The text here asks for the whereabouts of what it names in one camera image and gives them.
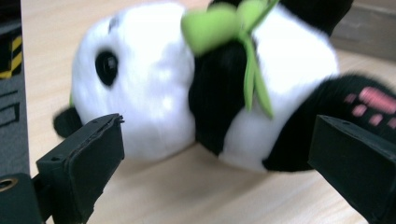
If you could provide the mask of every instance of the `table surface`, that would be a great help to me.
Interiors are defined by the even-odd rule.
[[[86,30],[136,0],[22,0],[32,175],[62,139],[52,129],[67,107],[71,62]],[[185,0],[187,7],[207,1]],[[396,87],[396,63],[338,50],[342,71],[361,70]],[[90,223],[366,223],[316,171],[266,175],[229,167],[196,144],[164,161],[124,161]]]

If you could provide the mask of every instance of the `black eye patch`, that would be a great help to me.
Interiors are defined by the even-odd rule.
[[[113,52],[105,50],[96,57],[95,68],[103,84],[110,87],[119,72],[119,60]]]

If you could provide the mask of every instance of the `panda ear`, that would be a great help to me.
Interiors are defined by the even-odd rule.
[[[353,0],[280,0],[280,3],[298,18],[331,35]]]
[[[55,116],[53,128],[61,137],[66,138],[82,127],[81,119],[75,107],[69,107]]]

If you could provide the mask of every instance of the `panda arm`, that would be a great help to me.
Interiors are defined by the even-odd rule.
[[[195,117],[196,140],[214,154],[236,114],[245,105],[243,83],[247,56],[239,42],[230,42],[195,60],[189,105]]]
[[[347,74],[324,81],[290,117],[270,154],[268,170],[312,169],[307,161],[317,115],[355,123],[396,144],[396,94],[370,78]]]
[[[66,138],[82,127],[81,119],[75,107],[69,107],[55,116],[53,128],[61,137]]]

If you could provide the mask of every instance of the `panda leg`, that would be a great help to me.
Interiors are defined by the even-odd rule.
[[[367,77],[348,74],[324,81],[290,117],[270,156],[268,170],[302,171],[317,115],[350,121],[396,144],[396,94]]]

